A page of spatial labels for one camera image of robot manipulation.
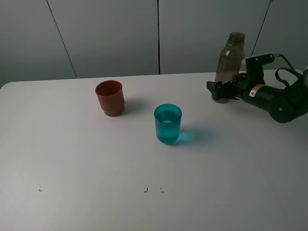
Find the water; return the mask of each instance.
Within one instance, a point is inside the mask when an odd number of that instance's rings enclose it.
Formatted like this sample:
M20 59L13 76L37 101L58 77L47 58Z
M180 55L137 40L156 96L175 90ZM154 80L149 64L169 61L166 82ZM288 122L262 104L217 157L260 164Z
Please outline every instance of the water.
M162 111L156 115L156 136L162 143L172 144L180 134L180 116L173 111Z

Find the gray wall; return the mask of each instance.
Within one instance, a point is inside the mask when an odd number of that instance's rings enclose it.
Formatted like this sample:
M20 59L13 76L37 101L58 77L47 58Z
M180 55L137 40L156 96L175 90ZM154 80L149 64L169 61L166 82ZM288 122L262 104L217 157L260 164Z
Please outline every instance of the gray wall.
M0 28L0 87L75 77L46 1L1 0Z
M158 74L157 0L49 0L78 78Z
M308 64L308 0L274 0L262 27L254 55L282 53L297 69ZM266 69L287 66L276 59Z
M246 34L250 56L270 0L161 0L161 73L216 71L229 34Z

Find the warning label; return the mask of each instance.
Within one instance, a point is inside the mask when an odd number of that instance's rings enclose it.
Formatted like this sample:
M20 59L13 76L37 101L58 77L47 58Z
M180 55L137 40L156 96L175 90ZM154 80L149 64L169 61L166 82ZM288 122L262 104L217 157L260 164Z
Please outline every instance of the warning label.
M257 91L261 88L265 86L264 84L258 84L258 85L255 85L254 88L251 89L250 93L249 93L249 96L250 97L255 97Z

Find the cup rim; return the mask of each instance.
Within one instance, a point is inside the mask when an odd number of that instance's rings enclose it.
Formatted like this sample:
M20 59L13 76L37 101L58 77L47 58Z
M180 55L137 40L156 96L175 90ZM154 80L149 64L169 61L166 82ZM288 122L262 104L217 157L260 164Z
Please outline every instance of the cup rim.
M101 84L104 84L104 83L106 84L107 82L115 82L115 83L119 84L119 85L120 85L120 89L119 89L116 93L114 93L114 94L112 94L112 95L101 95L101 94L97 93L97 88L98 88ZM101 97L111 97L111 96L114 96L114 95L118 94L122 89L123 89L122 83L120 83L120 82L117 81L117 80L112 80L112 79L111 79L111 80L103 81L103 82L101 82L100 84L98 84L98 85L96 86L96 88L95 88L95 93L96 93L96 95L101 96Z
M172 105L172 106L174 106L174 107L176 107L176 108L179 109L179 111L180 111L180 117L178 118L178 120L173 121L172 123L165 123L165 122L160 121L159 119L156 118L155 112L157 111L157 109L158 109L159 107L164 106L164 105ZM178 106L176 106L176 105L174 105L174 104L172 104L172 103L164 103L164 104L162 104L162 105L159 105L159 106L155 109L155 111L154 111L154 117L155 117L155 119L157 119L160 123L163 123L163 124L173 124L173 123L176 123L176 122L178 122L179 120L181 120L181 118L182 118L182 110L181 110Z

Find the teal glass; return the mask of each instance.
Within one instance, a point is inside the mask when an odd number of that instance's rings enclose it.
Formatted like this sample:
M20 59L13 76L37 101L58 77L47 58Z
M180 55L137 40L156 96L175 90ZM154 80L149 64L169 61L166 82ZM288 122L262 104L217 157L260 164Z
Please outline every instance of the teal glass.
M182 111L176 105L163 104L154 111L156 136L162 143L173 144L180 135Z

